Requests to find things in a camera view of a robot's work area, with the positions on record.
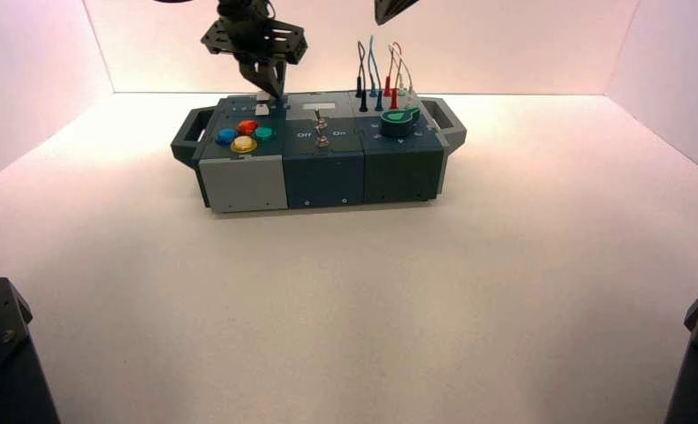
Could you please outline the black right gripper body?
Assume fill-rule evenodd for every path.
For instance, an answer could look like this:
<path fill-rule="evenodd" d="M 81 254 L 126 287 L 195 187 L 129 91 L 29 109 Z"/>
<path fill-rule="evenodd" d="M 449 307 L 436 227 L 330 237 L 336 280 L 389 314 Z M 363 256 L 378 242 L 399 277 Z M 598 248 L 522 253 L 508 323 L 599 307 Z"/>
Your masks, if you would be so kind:
<path fill-rule="evenodd" d="M 418 0 L 375 0 L 376 24 L 386 24 L 417 2 Z"/>

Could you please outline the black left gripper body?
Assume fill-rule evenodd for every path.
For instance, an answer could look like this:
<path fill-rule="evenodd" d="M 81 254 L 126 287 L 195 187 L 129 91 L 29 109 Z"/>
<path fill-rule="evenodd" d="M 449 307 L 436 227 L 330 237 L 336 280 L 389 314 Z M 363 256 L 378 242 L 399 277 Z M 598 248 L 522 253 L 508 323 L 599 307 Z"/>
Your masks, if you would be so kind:
<path fill-rule="evenodd" d="M 270 1 L 220 1 L 216 11 L 218 19 L 201 38 L 211 54 L 296 65 L 307 51 L 304 29 L 277 20 Z"/>

